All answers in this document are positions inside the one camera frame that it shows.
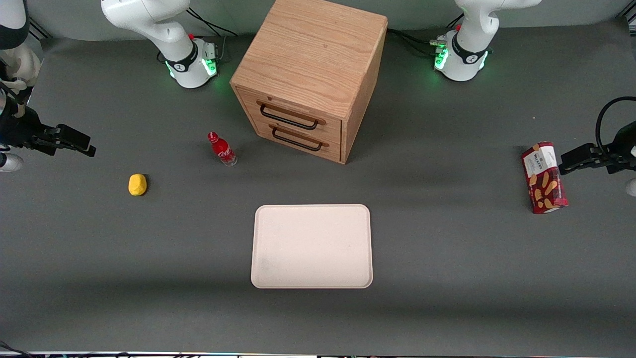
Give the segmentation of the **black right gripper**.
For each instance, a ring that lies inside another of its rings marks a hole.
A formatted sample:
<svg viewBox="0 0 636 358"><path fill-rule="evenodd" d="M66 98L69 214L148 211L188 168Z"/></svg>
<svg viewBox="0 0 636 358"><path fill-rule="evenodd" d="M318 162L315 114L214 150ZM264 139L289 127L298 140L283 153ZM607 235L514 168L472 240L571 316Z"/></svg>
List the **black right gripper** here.
<svg viewBox="0 0 636 358"><path fill-rule="evenodd" d="M65 124L58 124L58 140L52 132L54 127L45 125L36 111L25 108L23 116L18 117L18 109L5 106L1 109L0 143L2 150L11 147L37 150L47 156L54 156L57 150L67 149L94 157L97 148L89 145L90 137Z"/></svg>

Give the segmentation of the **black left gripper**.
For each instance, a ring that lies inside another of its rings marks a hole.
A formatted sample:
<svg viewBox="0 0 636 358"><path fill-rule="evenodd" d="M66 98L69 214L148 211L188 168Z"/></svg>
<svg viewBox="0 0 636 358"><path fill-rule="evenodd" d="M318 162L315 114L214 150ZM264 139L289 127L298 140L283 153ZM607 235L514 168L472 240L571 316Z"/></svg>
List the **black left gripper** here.
<svg viewBox="0 0 636 358"><path fill-rule="evenodd" d="M602 158L602 152L593 143L583 144L561 155L559 174L561 176L581 169L595 169L606 167L607 173L612 175L622 171L636 170L636 122L625 125L618 130L614 140L604 145L607 157Z"/></svg>

